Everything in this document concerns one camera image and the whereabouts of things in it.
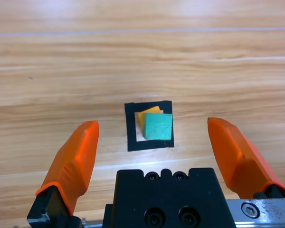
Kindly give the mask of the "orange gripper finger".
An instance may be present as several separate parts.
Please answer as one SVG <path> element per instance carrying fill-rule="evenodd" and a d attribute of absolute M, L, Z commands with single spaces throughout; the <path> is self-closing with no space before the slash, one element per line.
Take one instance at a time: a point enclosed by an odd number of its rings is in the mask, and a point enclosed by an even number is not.
<path fill-rule="evenodd" d="M 32 228 L 84 227 L 74 210 L 88 190 L 98 139 L 99 123 L 87 121 L 59 149 L 28 213 Z"/>
<path fill-rule="evenodd" d="M 213 153 L 226 186 L 241 199 L 262 192 L 285 195 L 285 185 L 271 169 L 259 149 L 232 123 L 208 118 L 208 133 Z"/>

